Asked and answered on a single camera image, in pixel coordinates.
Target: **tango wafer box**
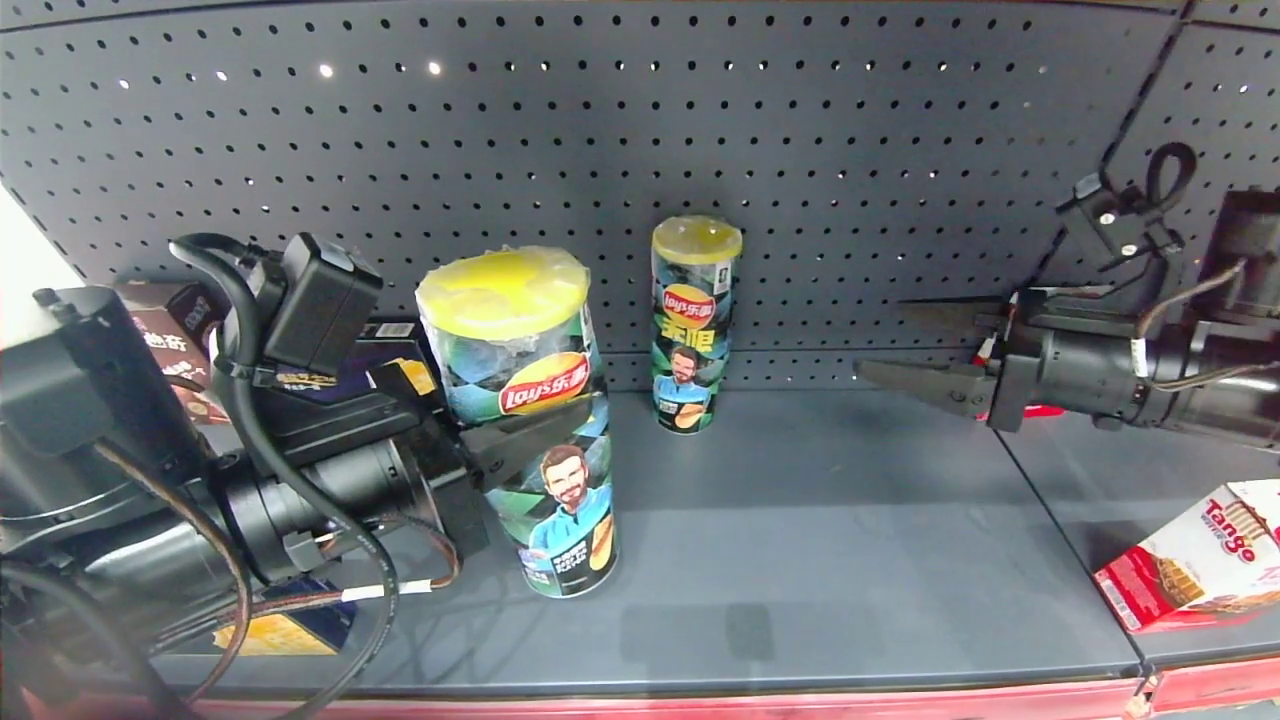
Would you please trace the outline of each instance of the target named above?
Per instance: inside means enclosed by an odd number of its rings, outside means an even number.
[[[547,597],[590,591],[617,560],[609,406],[589,284],[570,252],[529,246],[440,266],[416,293],[445,397],[463,424],[593,395],[582,427],[485,493],[525,580]]]
[[[1231,624],[1280,602],[1280,479],[1217,488],[1094,580],[1130,632]]]
[[[716,218],[669,218],[653,231],[653,409],[675,433],[716,416],[741,252],[742,232]]]

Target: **gray shelf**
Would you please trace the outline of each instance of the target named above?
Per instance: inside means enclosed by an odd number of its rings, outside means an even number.
[[[740,392],[705,434],[613,396],[616,575],[535,597],[513,553],[406,598],[379,694],[925,688],[1132,674],[1138,659],[997,438],[881,392]],[[435,571],[393,534],[403,577]],[[346,582],[375,577],[348,562]],[[349,650],[374,616],[361,615]],[[242,659],[227,692],[302,689],[338,659]],[[193,683],[212,659],[164,659]]]
[[[1217,486],[1274,478],[1276,456],[1156,430],[1106,433],[1082,416],[1028,420],[1001,437],[1091,570]],[[1134,635],[1157,667],[1280,653],[1280,607],[1229,628]]]

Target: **lay's chips canister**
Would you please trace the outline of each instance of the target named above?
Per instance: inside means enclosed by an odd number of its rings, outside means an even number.
[[[653,231],[653,405],[668,430],[692,434],[716,416],[741,252],[742,232],[716,218],[668,218]]]
[[[431,270],[417,305],[449,406],[468,425],[527,415],[584,393],[591,416],[485,493],[547,597],[594,588],[617,560],[604,364],[586,309],[590,278],[570,252],[517,247]]]

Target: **black cable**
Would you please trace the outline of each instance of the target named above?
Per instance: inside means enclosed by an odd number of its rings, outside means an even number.
[[[234,237],[228,237],[221,233],[215,232],[197,232],[192,234],[184,234],[178,238],[179,242],[188,247],[197,247],[200,250],[216,250],[218,252],[224,252],[236,258],[237,263],[241,265],[252,265],[255,261],[266,258],[268,251],[257,245],[246,245]]]
[[[197,383],[196,380],[184,378],[182,375],[165,375],[164,379],[173,387],[180,387],[183,389],[189,389],[191,392],[205,392],[206,389],[209,389],[205,386]]]
[[[111,653],[124,662],[129,675],[142,688],[147,700],[163,717],[192,717],[196,715],[187,703],[173,692],[142,652],[124,635],[119,626],[108,616],[88,593],[63,578],[42,573],[29,565],[13,560],[0,560],[0,575],[5,580],[45,593],[74,612],[84,626],[105,644]]]
[[[259,348],[262,345],[262,324],[257,316],[257,301],[253,300],[253,292],[248,288],[244,278],[230,265],[219,260],[216,255],[207,250],[188,245],[187,237],[192,236],[179,237],[169,242],[169,252],[174,258],[191,263],[193,266],[204,270],[214,278],[218,287],[223,288],[223,292],[230,300],[232,310],[236,313],[234,323],[232,318],[227,319],[230,327],[236,329],[236,347],[232,352],[232,359],[237,365],[256,365]],[[218,341],[220,345],[224,345],[227,342],[225,333],[219,333]]]
[[[227,569],[232,573],[232,580],[236,584],[236,609],[232,619],[234,629],[232,630],[230,639],[227,642],[227,647],[223,648],[221,657],[218,659],[218,664],[209,671],[209,676],[187,696],[187,702],[193,703],[216,685],[218,680],[223,679],[223,675],[227,674],[236,656],[239,655],[241,647],[244,646],[244,639],[248,637],[248,623],[253,616],[253,585],[250,583],[248,568],[244,565],[244,560],[239,556],[230,538],[227,537],[227,533],[182,491],[170,488],[145,473],[133,459],[125,455],[123,448],[115,447],[106,441],[99,441],[93,443],[93,450],[109,462],[120,468],[133,482],[151,491],[152,495],[159,497],[195,528],[200,533],[200,537],[205,538],[205,542],[218,552],[223,562],[227,564]]]
[[[1170,158],[1178,160],[1178,177],[1165,195],[1160,190],[1160,176]],[[1147,164],[1147,202],[1151,202],[1155,213],[1165,214],[1181,201],[1183,193],[1192,183],[1192,176],[1196,174],[1196,151],[1183,142],[1167,142],[1152,152],[1151,163]]]
[[[238,342],[234,350],[234,360],[238,365],[246,368],[257,365],[259,352],[261,351],[262,328],[257,302],[253,300],[253,293],[250,291],[244,278],[236,273],[229,264],[200,247],[192,246],[184,238],[170,242],[169,250],[178,259],[191,263],[212,277],[223,292],[227,293],[236,311],[234,324]],[[227,400],[227,411],[244,446],[255,450],[280,482],[289,486],[293,492],[298,493],[302,500],[310,502],[316,510],[324,512],[338,530],[355,537],[356,542],[369,553],[369,557],[378,566],[381,575],[384,602],[374,634],[369,638],[369,642],[333,684],[300,707],[280,716],[282,720],[307,717],[340,696],[387,643],[392,620],[396,618],[396,610],[399,605],[399,584],[396,575],[396,565],[392,561],[390,553],[387,552],[387,548],[383,547],[372,533],[351,518],[326,492],[316,487],[293,468],[275,446],[275,441],[271,439],[255,407],[252,377],[242,373],[239,377],[233,378],[233,380],[230,397]]]

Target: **white label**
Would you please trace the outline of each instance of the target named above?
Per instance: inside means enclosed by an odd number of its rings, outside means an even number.
[[[337,245],[329,242],[328,240],[320,240],[319,237],[315,236],[311,236],[311,240],[315,241],[316,249],[320,250],[321,260],[329,263],[334,268],[342,268],[348,273],[356,270],[356,264],[352,263],[351,255],[347,255],[346,250],[338,247]]]
[[[1151,377],[1151,368],[1147,366],[1147,341],[1134,338],[1129,341],[1129,359],[1133,363],[1133,374],[1139,378]]]
[[[1129,609],[1129,603],[1124,601],[1124,596],[1120,594],[1120,589],[1116,588],[1115,583],[1105,578],[1098,578],[1098,587],[1102,588],[1102,593],[1111,601],[1111,607],[1116,609],[1116,614],[1120,615],[1120,620],[1125,628],[1130,630],[1142,628],[1142,623],[1138,621],[1138,616]]]
[[[408,337],[413,334],[413,323],[383,323],[374,337]]]
[[[728,288],[733,284],[733,261],[724,260],[716,265],[716,284],[712,290],[712,295],[719,295],[722,292],[728,292]]]

